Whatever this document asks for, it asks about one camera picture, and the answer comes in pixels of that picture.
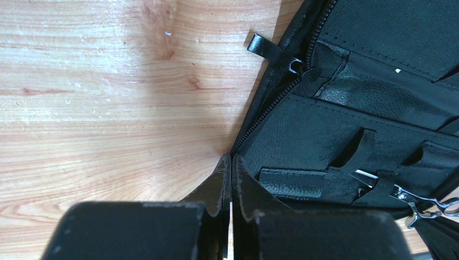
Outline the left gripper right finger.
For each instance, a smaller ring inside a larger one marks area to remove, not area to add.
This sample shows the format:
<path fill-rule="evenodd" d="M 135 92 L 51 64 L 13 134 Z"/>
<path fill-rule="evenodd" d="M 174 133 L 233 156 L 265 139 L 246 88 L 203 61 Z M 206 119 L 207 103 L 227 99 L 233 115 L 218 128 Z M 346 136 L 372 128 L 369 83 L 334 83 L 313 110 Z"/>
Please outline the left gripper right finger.
<path fill-rule="evenodd" d="M 385 212 L 295 210 L 264 189 L 243 158 L 232 161 L 235 259 L 412 259 Z"/>

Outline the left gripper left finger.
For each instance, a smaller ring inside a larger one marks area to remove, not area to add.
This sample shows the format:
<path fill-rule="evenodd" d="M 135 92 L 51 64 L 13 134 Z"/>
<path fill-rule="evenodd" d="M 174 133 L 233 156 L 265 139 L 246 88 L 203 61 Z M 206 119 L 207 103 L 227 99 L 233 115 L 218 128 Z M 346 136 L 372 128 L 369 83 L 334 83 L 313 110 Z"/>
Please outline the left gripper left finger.
<path fill-rule="evenodd" d="M 85 201 L 61 218 L 43 259 L 224 259 L 231 156 L 180 201 Z"/>

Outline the silver scissors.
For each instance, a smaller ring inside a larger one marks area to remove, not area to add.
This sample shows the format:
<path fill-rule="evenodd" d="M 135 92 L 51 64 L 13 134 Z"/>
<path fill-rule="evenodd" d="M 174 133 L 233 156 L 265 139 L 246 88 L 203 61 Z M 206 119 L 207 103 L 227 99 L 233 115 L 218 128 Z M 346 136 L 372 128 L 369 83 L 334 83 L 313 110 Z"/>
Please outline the silver scissors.
<path fill-rule="evenodd" d="M 379 181 L 382 180 L 379 176 L 362 170 L 355 170 L 353 173 L 350 173 L 350 175 L 366 185 L 372 191 L 376 188 Z M 435 219 L 442 215 L 448 217 L 458 217 L 458 197 L 452 197 L 444 202 L 441 202 L 436 198 L 426 198 L 416 195 L 398 184 L 390 184 L 389 188 L 390 197 L 408 204 L 412 209 L 412 216 L 405 220 L 405 225 L 408 229 L 413 229 L 416 222 L 421 219 Z M 427 202 L 435 205 L 438 208 L 438 211 L 422 213 L 416 206 L 416 203 L 420 202 Z"/>

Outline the black zippered tool case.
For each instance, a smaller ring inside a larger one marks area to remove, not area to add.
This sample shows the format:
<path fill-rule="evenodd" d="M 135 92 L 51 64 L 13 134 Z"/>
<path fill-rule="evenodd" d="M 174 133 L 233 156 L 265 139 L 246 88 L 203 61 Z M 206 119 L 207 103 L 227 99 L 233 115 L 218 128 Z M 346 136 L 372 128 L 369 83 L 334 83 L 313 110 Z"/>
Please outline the black zippered tool case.
<path fill-rule="evenodd" d="M 458 1 L 304 1 L 231 153 L 277 199 L 406 216 L 458 187 Z"/>

